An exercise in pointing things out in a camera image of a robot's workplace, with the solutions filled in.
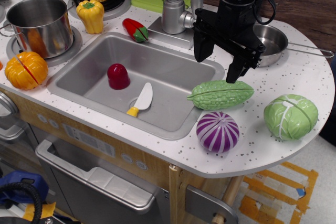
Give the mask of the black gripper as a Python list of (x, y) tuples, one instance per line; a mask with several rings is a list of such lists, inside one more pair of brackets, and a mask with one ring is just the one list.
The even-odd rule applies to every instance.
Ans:
[(249, 68), (260, 64), (260, 56), (266, 47), (253, 31), (256, 22), (261, 23), (259, 10), (263, 0), (220, 0), (216, 12), (199, 8), (194, 23), (194, 56), (202, 62), (217, 45), (233, 55), (226, 81), (235, 83)]

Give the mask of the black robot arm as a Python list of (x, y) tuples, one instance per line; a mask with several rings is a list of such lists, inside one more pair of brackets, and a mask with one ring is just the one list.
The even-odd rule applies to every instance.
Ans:
[[(273, 10), (274, 0), (267, 0)], [(239, 77), (260, 63), (260, 56), (265, 52), (265, 45), (255, 35), (255, 23), (269, 24), (262, 21), (259, 11), (263, 0), (219, 0), (217, 12), (198, 8), (195, 11), (194, 56), (202, 62), (212, 53), (214, 46), (219, 46), (234, 58), (229, 65), (226, 81), (235, 83)]]

